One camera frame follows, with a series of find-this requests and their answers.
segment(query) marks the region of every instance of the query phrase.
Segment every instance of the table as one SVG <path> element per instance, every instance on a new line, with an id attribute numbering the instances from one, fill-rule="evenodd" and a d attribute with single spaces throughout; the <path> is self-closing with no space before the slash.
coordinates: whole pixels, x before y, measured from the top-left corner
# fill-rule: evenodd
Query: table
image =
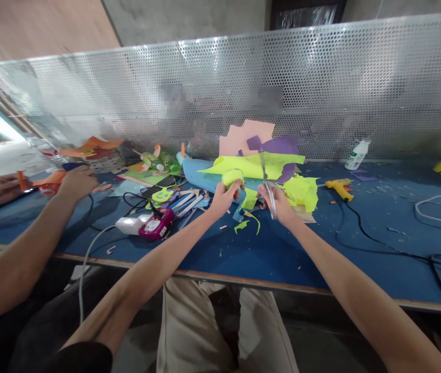
<path id="1" fill-rule="evenodd" d="M 300 169 L 304 176 L 327 180 L 352 178 L 343 164 L 306 163 Z M 350 203 L 361 217 L 363 228 L 372 237 L 399 250 L 427 256 L 441 253 L 441 223 L 418 217 L 414 203 L 441 194 L 441 175 L 429 167 L 410 163 L 363 164 L 367 176 L 379 180 L 352 183 Z M 115 179 L 113 174 L 100 175 L 101 180 Z M 95 206 L 86 220 L 91 204 L 83 199 L 68 223 L 55 256 L 82 261 L 91 240 L 98 233 L 88 228 L 105 228 L 130 210 L 121 197 L 107 197 L 109 192 L 95 193 Z M 310 228 L 339 250 L 403 307 L 441 312 L 441 288 L 426 263 L 410 257 L 369 253 L 355 248 L 389 251 L 371 241 L 360 230 L 357 217 L 344 206 L 334 190 L 319 188 L 319 202 Z M 35 193 L 0 209 L 0 250 L 12 242 L 37 217 L 46 200 Z M 441 206 L 421 206 L 426 214 L 441 218 Z M 257 223 L 234 234 L 237 222 L 226 214 L 217 221 L 193 247 L 176 275 L 245 286 L 283 289 L 296 292 L 330 294 L 324 279 L 296 239 L 268 211 L 255 211 Z M 220 230 L 223 225 L 228 228 Z M 131 267 L 157 246 L 139 236 L 126 236 L 117 229 L 102 234 L 93 248 L 89 263 Z M 107 250 L 116 246 L 111 255 Z"/>

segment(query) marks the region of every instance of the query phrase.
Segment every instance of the wooden wall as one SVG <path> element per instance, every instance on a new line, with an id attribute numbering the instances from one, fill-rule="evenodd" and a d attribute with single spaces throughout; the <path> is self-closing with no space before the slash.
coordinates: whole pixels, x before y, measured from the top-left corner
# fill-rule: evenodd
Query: wooden wall
<path id="1" fill-rule="evenodd" d="M 119 46 L 100 0 L 0 0 L 0 61 Z"/>

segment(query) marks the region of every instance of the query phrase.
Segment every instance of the forearm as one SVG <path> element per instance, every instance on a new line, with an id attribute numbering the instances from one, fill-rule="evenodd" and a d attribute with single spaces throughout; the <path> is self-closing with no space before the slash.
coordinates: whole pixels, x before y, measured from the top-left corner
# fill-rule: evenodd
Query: forearm
<path id="1" fill-rule="evenodd" d="M 75 200 L 53 197 L 35 222 L 0 255 L 0 314 L 29 295 L 75 205 Z"/>
<path id="2" fill-rule="evenodd" d="M 303 222 L 289 228 L 389 371 L 441 372 L 440 352 L 388 294 Z"/>
<path id="3" fill-rule="evenodd" d="M 115 356 L 138 310 L 172 276 L 215 220 L 207 211 L 145 255 L 107 293 L 64 347 L 96 340 Z"/>

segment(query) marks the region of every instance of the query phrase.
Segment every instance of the metal mesh screen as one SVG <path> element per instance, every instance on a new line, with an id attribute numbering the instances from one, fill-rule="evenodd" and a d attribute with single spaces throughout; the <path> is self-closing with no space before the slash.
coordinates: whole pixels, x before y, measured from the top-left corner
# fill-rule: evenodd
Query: metal mesh screen
<path id="1" fill-rule="evenodd" d="M 0 63 L 2 90 L 55 145 L 125 138 L 216 157 L 245 119 L 309 159 L 441 154 L 441 14 Z"/>

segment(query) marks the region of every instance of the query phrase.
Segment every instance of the scissors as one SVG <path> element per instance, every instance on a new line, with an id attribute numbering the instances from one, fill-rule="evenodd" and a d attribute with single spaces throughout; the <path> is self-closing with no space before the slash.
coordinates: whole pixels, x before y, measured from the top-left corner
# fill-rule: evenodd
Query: scissors
<path id="1" fill-rule="evenodd" d="M 267 180 L 267 173 L 266 173 L 266 161 L 263 158 L 263 153 L 260 154 L 260 163 L 262 165 L 262 171 L 263 171 L 263 186 L 266 188 L 267 192 L 269 193 L 269 199 L 271 200 L 271 218 L 272 220 L 277 219 L 276 215 L 276 201 L 274 200 L 274 192 L 272 191 L 271 185 L 269 184 Z"/>

